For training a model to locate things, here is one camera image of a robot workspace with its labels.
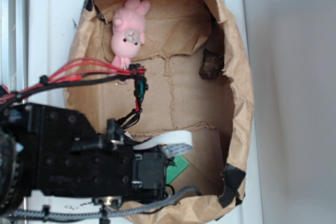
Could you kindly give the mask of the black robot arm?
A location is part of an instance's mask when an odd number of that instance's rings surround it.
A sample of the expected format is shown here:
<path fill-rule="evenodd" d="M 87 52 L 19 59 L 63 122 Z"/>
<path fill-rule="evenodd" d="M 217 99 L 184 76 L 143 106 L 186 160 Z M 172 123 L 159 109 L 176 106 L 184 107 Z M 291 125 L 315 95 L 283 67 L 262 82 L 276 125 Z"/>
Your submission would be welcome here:
<path fill-rule="evenodd" d="M 6 109 L 1 113 L 1 214 L 18 209 L 33 190 L 144 204 L 164 199 L 166 156 L 159 146 L 135 146 L 113 119 L 100 134 L 77 111 L 34 103 Z"/>

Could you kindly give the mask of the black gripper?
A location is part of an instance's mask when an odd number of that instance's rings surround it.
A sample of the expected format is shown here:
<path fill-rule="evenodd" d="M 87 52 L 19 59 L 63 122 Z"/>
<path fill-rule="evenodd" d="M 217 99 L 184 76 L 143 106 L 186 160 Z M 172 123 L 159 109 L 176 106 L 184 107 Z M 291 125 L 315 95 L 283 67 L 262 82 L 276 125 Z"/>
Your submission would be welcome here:
<path fill-rule="evenodd" d="M 169 162 L 161 146 L 135 152 L 131 183 L 133 201 L 149 204 L 167 197 L 166 170 Z"/>

